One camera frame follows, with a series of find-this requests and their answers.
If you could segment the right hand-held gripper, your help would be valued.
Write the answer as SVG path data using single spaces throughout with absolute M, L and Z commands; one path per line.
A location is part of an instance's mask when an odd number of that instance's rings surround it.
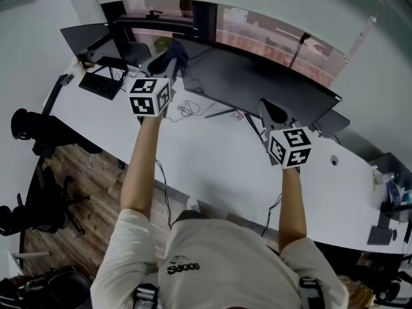
M 262 125 L 273 129 L 268 133 L 267 153 L 282 169 L 300 168 L 312 152 L 312 134 L 307 127 L 291 127 L 296 118 L 293 112 L 277 102 L 259 100 Z

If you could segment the dark blue cloth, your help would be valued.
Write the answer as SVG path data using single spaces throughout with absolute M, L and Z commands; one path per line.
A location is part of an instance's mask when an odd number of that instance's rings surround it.
M 169 49 L 163 54 L 163 59 L 160 65 L 160 71 L 165 72 L 170 61 L 176 58 L 176 66 L 179 70 L 184 70 L 189 61 L 187 52 L 185 51 L 182 43 L 173 39 Z

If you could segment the wide black curved monitor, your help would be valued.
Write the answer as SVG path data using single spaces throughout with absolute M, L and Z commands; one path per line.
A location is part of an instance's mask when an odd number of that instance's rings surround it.
M 233 109 L 259 116 L 266 99 L 325 138 L 335 136 L 350 121 L 333 108 L 340 96 L 282 64 L 217 42 L 173 35 L 188 56 L 181 70 L 185 90 Z

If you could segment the person's left forearm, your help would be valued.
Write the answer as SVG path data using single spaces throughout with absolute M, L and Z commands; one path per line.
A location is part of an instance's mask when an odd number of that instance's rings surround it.
M 136 138 L 124 178 L 120 208 L 151 216 L 155 182 L 156 150 L 162 117 L 145 117 Z

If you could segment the person's right forearm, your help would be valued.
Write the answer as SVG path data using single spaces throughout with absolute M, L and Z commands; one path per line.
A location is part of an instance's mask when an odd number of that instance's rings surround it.
M 307 236 L 300 174 L 297 168 L 283 169 L 279 215 L 279 251 Z

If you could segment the black flat monitor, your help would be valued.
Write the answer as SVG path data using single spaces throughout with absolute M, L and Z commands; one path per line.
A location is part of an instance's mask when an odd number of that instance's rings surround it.
M 109 26 L 105 23 L 72 26 L 60 31 L 76 58 L 80 52 L 89 51 L 95 63 L 104 56 L 121 59 Z
M 151 52 L 147 44 L 142 42 L 115 41 L 122 58 L 129 64 L 139 67 L 151 58 Z

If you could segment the dark monitor with stand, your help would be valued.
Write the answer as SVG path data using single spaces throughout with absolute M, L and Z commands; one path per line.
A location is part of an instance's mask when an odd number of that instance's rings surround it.
M 390 220 L 395 220 L 400 223 L 409 223 L 412 221 L 412 204 L 395 206 L 392 202 L 383 202 L 380 206 L 377 226 L 388 229 Z

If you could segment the black keyboard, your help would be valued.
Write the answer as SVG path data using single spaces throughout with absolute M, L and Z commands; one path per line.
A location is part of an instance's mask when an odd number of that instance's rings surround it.
M 95 73 L 86 73 L 79 83 L 79 88 L 108 100 L 113 100 L 121 87 L 121 81 L 110 79 Z

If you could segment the brown desk ornament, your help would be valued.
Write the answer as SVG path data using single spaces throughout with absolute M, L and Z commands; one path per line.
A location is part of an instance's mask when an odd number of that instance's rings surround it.
M 84 69 L 92 68 L 95 66 L 92 56 L 89 51 L 82 51 L 77 55 L 77 60 L 82 64 Z

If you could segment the long black bar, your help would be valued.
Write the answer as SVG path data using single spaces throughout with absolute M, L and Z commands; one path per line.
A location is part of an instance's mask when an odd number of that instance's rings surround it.
M 62 82 L 64 79 L 68 76 L 68 74 L 63 74 L 61 75 L 58 79 L 57 82 L 55 83 L 53 89 L 51 90 L 48 98 L 46 99 L 46 103 L 43 107 L 42 114 L 43 115 L 49 115 L 50 112 L 52 111 L 53 105 L 60 93 L 61 88 L 63 87 Z

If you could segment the grey desk divider panel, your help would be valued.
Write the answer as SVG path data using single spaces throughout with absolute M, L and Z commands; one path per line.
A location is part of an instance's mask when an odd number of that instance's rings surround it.
M 412 190 L 412 167 L 406 167 L 395 155 L 386 153 L 368 162 L 376 166 L 381 174 L 392 174 L 395 182 L 400 188 Z

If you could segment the blue packet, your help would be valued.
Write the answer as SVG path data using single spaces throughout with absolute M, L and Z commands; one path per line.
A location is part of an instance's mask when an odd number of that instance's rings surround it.
M 412 190 L 400 188 L 394 182 L 387 184 L 389 200 L 394 206 L 403 206 L 412 204 Z

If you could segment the person in white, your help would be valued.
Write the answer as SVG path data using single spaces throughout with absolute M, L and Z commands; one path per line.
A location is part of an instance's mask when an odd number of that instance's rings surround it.
M 142 283 L 159 289 L 164 309 L 302 309 L 299 282 L 320 284 L 331 309 L 347 309 L 348 291 L 309 238 L 274 253 L 255 233 L 226 220 L 174 224 L 157 261 L 149 220 L 124 209 L 91 286 L 93 309 L 132 309 Z

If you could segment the small dark keyboard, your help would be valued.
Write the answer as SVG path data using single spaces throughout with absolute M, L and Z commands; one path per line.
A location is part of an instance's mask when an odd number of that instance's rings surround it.
M 392 238 L 392 229 L 372 226 L 367 244 L 387 246 L 391 243 Z

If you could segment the black padded seat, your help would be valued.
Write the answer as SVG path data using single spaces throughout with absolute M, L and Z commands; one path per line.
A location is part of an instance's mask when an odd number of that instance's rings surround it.
M 73 267 L 0 281 L 0 309 L 93 309 L 91 283 Z

